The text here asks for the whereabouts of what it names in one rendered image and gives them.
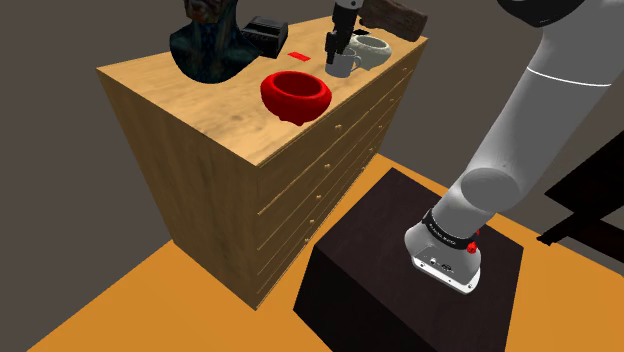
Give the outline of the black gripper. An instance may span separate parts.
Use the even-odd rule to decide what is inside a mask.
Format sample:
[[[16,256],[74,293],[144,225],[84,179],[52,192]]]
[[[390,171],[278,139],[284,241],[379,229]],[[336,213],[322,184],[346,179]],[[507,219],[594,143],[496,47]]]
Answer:
[[[348,47],[359,9],[359,1],[335,2],[332,14],[334,30],[326,34],[324,47],[327,53],[326,63],[328,65],[333,63],[336,48],[337,53],[342,55]]]

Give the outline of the brown wooden log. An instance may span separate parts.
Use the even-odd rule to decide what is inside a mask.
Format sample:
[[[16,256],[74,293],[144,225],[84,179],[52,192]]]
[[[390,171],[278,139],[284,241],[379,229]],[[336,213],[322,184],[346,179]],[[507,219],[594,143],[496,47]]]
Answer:
[[[417,41],[428,16],[396,0],[364,0],[359,23],[371,29],[383,29],[406,41]]]

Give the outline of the grey-white bowl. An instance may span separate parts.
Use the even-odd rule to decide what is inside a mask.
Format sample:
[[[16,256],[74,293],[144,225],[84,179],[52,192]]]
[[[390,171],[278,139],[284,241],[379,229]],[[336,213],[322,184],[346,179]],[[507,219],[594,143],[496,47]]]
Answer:
[[[366,70],[382,65],[392,55],[388,43],[369,35],[353,35],[349,47],[361,58],[361,67]]]

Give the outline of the wooden chest of drawers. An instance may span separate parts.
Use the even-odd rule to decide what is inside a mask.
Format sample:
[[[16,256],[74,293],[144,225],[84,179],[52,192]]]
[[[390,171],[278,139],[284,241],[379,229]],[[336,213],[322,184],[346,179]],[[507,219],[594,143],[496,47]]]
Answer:
[[[276,59],[220,84],[189,79],[166,52],[97,71],[174,243],[251,307],[374,157],[426,46],[375,30],[390,58],[335,78],[324,67],[331,26],[292,25]],[[283,70],[329,87],[319,118],[297,126],[264,106],[262,81]]]

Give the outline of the red bowl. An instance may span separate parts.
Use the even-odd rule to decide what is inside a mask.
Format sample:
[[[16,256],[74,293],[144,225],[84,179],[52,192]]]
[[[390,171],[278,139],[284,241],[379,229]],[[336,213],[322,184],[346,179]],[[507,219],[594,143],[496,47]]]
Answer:
[[[329,107],[332,92],[319,78],[300,71],[279,71],[260,85],[265,107],[280,120],[302,126]]]

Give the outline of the white mug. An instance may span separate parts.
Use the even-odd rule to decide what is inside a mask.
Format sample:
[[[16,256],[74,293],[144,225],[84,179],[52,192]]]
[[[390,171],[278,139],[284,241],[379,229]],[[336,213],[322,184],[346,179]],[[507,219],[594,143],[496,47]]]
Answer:
[[[352,48],[345,48],[342,54],[334,54],[333,61],[325,65],[325,72],[333,77],[348,78],[361,64],[362,59],[356,51]]]

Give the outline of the dark wooden table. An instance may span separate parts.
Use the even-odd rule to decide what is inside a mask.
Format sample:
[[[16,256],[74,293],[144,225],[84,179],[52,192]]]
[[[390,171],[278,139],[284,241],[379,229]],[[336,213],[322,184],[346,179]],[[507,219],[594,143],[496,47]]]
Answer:
[[[604,218],[624,206],[624,131],[545,192],[571,214],[537,240],[550,246],[572,239],[614,260],[624,277],[624,229]]]

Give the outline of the dark robot stand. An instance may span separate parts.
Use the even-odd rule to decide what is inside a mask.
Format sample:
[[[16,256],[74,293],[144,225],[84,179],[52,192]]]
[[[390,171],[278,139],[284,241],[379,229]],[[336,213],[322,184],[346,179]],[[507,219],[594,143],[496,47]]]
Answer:
[[[438,198],[390,169],[315,244],[294,311],[333,352],[505,352],[523,248],[483,226],[467,295],[418,270],[404,234]]]

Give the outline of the dark bust figure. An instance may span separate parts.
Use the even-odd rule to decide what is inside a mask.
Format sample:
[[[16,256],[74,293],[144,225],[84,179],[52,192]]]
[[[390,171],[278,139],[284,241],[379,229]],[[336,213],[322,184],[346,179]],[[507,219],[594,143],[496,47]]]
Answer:
[[[169,48],[182,73],[190,79],[217,84],[236,76],[262,51],[239,30],[238,0],[183,0],[191,22],[172,33]]]

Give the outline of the black box device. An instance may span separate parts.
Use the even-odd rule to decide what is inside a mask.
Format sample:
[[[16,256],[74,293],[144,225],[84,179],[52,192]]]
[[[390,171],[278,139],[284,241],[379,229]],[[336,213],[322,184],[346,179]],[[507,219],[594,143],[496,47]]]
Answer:
[[[241,32],[262,56],[276,59],[288,37],[288,23],[255,16]]]

